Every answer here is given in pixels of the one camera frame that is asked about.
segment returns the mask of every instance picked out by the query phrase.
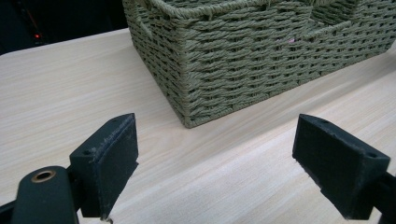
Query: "woven rope texture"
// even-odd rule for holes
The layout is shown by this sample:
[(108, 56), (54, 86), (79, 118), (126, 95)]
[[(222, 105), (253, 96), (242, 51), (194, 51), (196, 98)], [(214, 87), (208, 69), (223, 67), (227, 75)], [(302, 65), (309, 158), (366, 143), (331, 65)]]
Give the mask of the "woven rope texture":
[(123, 0), (134, 46), (188, 127), (390, 48), (396, 0)]

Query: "woven basket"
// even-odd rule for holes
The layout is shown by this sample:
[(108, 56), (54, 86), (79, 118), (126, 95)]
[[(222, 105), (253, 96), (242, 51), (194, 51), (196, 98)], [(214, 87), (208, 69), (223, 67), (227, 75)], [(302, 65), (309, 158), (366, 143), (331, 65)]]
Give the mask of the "woven basket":
[(188, 127), (390, 48), (396, 0), (123, 0), (134, 46)]

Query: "clamp jaw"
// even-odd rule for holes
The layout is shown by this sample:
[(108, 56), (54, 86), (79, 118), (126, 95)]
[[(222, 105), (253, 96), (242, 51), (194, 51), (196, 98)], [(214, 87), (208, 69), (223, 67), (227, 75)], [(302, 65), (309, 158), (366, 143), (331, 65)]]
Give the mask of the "clamp jaw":
[(390, 157), (325, 119), (300, 115), (292, 156), (346, 219), (396, 223), (396, 177)]
[(49, 166), (22, 179), (17, 199), (0, 207), (0, 223), (78, 223), (107, 219), (137, 167), (134, 114), (108, 121), (70, 155), (70, 166)]

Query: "light wood tabletop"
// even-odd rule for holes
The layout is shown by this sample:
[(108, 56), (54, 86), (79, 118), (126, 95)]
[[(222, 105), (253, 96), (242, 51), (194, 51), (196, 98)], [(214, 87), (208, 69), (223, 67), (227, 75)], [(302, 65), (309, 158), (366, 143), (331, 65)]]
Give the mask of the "light wood tabletop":
[[(35, 169), (106, 121), (135, 113), (139, 166), (110, 217), (119, 223), (345, 221), (291, 157), (301, 113), (384, 152), (396, 174), (396, 45), (388, 52), (193, 129), (182, 126), (119, 30), (0, 56), (0, 204)], [(80, 223), (101, 223), (82, 218)]]

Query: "dark background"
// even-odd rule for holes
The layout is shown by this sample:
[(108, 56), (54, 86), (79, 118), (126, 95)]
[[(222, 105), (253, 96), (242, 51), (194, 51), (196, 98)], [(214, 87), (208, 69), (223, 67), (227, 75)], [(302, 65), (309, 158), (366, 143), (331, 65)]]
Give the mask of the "dark background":
[(0, 0), (0, 55), (126, 27), (121, 0)]

